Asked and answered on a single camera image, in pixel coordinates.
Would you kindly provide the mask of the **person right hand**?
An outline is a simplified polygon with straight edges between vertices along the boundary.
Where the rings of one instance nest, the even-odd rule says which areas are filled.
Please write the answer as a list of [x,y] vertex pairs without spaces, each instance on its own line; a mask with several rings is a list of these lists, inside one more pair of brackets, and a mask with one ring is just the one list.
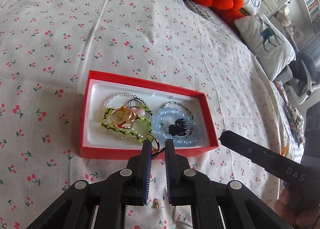
[[310,227],[317,222],[319,228],[319,207],[310,208],[304,212],[298,212],[294,204],[293,196],[288,188],[284,188],[279,198],[274,203],[274,211],[291,226]]

